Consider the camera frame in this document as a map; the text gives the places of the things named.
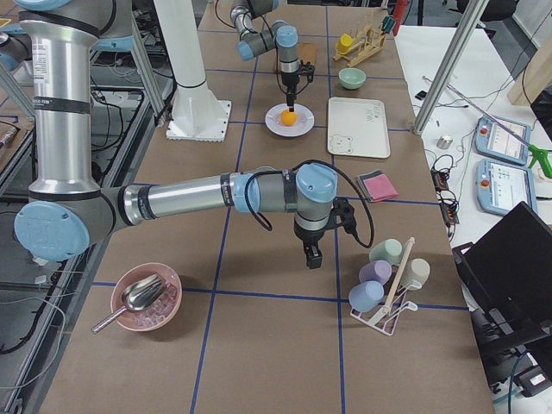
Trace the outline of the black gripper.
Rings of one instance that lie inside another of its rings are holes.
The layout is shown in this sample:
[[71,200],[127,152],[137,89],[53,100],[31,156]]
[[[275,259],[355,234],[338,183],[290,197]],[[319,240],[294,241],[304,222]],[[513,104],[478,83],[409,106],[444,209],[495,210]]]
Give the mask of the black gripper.
[[280,73],[282,85],[286,88],[285,100],[288,110],[295,110],[296,89],[300,80],[300,75],[295,72]]
[[318,242],[323,238],[327,229],[309,230],[295,223],[293,230],[296,237],[303,243],[307,267],[319,268],[323,263],[323,254],[318,247]]

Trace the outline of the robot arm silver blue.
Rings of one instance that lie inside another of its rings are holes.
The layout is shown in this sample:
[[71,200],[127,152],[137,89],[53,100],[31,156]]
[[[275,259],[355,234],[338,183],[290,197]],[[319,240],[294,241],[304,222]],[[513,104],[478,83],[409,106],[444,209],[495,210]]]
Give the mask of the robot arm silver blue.
[[228,172],[172,185],[103,188],[91,175],[90,51],[129,33],[127,1],[22,1],[31,40],[38,173],[17,213],[17,240],[33,255],[62,261],[119,229],[179,213],[232,207],[262,218],[291,212],[307,264],[336,215],[336,172],[319,160],[290,170]]
[[295,111],[301,63],[298,55],[298,32],[284,21],[267,25],[258,31],[253,22],[275,11],[279,1],[234,1],[229,12],[230,21],[239,35],[237,50],[244,61],[252,60],[273,49],[278,53],[279,73],[285,87],[288,110]]

